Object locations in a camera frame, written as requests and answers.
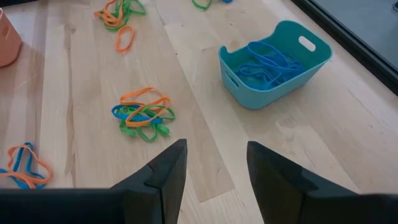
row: teal plastic basket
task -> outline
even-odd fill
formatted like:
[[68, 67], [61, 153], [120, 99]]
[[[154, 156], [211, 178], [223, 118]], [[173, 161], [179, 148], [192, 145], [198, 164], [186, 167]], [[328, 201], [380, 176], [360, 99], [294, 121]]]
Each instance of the teal plastic basket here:
[[[304, 47], [299, 42], [300, 37], [309, 40], [315, 46], [315, 50], [311, 51]], [[274, 33], [260, 42], [272, 45], [279, 51], [289, 54], [300, 62], [306, 71], [273, 89], [256, 90], [244, 84], [233, 72], [240, 65], [252, 62], [247, 46], [232, 53], [222, 46], [219, 56], [224, 86], [242, 106], [249, 109], [262, 108], [304, 85], [332, 56], [331, 48], [325, 41], [293, 21], [280, 22]]]

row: tangled rubber bands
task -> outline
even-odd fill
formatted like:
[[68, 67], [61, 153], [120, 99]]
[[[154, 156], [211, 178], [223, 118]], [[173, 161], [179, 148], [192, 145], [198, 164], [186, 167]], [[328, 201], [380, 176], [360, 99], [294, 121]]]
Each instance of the tangled rubber bands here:
[[[115, 3], [115, 11], [109, 12], [108, 8], [110, 5]], [[138, 10], [133, 9], [132, 3], [138, 6]], [[125, 52], [127, 51], [134, 39], [134, 29], [131, 26], [127, 26], [127, 21], [130, 18], [130, 14], [138, 14], [145, 15], [146, 11], [144, 6], [139, 2], [139, 0], [111, 0], [106, 3], [105, 7], [102, 10], [94, 12], [94, 16], [99, 17], [104, 21], [105, 28], [110, 31], [117, 31], [118, 37], [115, 45], [115, 49], [117, 52]], [[124, 32], [130, 31], [130, 39], [127, 46], [121, 48], [121, 36]]]
[[[15, 161], [14, 167], [12, 163], [14, 162], [14, 152], [18, 150], [17, 159]], [[29, 153], [29, 157], [26, 163], [25, 172], [18, 171], [21, 164], [21, 159], [25, 149]], [[0, 177], [10, 177], [21, 189], [41, 189], [45, 187], [45, 185], [50, 182], [52, 178], [52, 169], [46, 164], [44, 161], [41, 161], [33, 151], [33, 145], [30, 142], [26, 142], [21, 146], [11, 147], [8, 150], [8, 155], [10, 160], [8, 162], [8, 170], [0, 169]], [[32, 171], [32, 161], [33, 159], [37, 161], [41, 166], [47, 169], [48, 176], [44, 177], [43, 175]]]
[[[232, 0], [223, 0], [224, 3], [230, 3]], [[211, 0], [206, 0], [206, 4], [198, 3], [198, 0], [192, 0], [192, 3], [195, 7], [201, 10], [207, 10], [210, 7]]]
[[252, 63], [240, 65], [235, 74], [253, 89], [270, 90], [306, 71], [300, 62], [263, 42], [250, 42], [248, 54]]
[[[139, 101], [128, 101], [130, 98], [136, 98], [148, 92], [155, 92], [159, 98], [150, 103], [142, 103]], [[146, 87], [138, 91], [127, 93], [120, 97], [119, 105], [112, 108], [112, 114], [115, 118], [120, 119], [119, 129], [134, 137], [138, 134], [145, 141], [153, 141], [157, 135], [168, 136], [170, 130], [163, 124], [164, 120], [173, 121], [175, 113], [170, 108], [171, 100], [164, 96], [159, 90], [153, 87]], [[161, 116], [163, 113], [169, 112], [170, 116]], [[143, 128], [151, 128], [154, 135], [148, 137]]]

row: light wood surface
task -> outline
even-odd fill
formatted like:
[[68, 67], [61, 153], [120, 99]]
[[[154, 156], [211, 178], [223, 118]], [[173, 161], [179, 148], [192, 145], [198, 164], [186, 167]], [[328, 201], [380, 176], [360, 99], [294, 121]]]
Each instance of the light wood surface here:
[[[248, 140], [356, 192], [398, 193], [398, 98], [290, 1], [214, 1], [203, 12], [190, 0], [144, 0], [147, 15], [129, 21], [136, 38], [126, 54], [93, 17], [105, 2], [5, 8], [24, 45], [0, 68], [1, 167], [9, 147], [32, 141], [54, 169], [48, 187], [110, 187], [187, 138], [181, 224], [262, 223]], [[299, 90], [244, 109], [222, 85], [218, 49], [268, 36], [284, 19], [323, 37], [334, 56]], [[122, 94], [148, 85], [177, 113], [171, 136], [153, 143], [120, 133], [110, 113]]]

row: pink container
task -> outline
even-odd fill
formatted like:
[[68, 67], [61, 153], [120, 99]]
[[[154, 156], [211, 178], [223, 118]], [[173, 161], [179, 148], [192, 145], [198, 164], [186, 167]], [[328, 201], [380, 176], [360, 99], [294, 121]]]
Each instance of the pink container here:
[[0, 8], [0, 67], [15, 61], [21, 44], [21, 37]]

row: basket handle hole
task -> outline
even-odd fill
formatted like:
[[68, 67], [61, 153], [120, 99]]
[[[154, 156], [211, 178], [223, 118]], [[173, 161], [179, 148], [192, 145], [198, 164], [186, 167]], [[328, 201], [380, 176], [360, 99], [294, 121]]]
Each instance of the basket handle hole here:
[[8, 34], [10, 33], [10, 27], [6, 26], [5, 28], [3, 28], [3, 30], [1, 31], [1, 36], [4, 37], [5, 39], [8, 37]]
[[309, 41], [307, 38], [303, 36], [300, 36], [298, 38], [298, 41], [300, 42], [300, 44], [302, 44], [306, 49], [308, 49], [311, 52], [314, 52], [317, 49], [315, 44], [313, 44], [311, 41]]
[[234, 85], [236, 86], [236, 88], [239, 88], [238, 83], [235, 81], [234, 78], [232, 78], [231, 74], [229, 74], [229, 72], [225, 71], [226, 76], [229, 78], [229, 80], [231, 80], [232, 83], [234, 83]]

